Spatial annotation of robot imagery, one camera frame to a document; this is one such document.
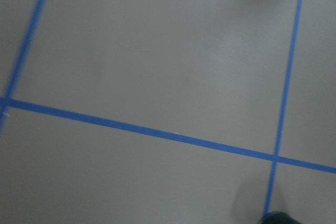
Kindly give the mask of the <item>black mesh pen cup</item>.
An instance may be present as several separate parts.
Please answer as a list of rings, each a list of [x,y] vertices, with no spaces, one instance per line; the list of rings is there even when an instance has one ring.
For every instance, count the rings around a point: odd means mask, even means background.
[[[274,211],[263,216],[258,224],[300,224],[300,222],[284,212]]]

